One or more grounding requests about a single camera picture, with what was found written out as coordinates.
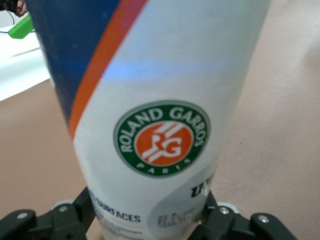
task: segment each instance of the roland garros logo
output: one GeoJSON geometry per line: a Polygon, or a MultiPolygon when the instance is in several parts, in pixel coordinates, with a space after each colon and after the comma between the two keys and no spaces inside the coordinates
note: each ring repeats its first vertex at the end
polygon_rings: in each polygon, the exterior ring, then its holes
{"type": "Polygon", "coordinates": [[[209,118],[201,108],[182,101],[161,101],[125,114],[116,125],[114,144],[133,170],[168,177],[195,162],[209,133],[209,118]]]}

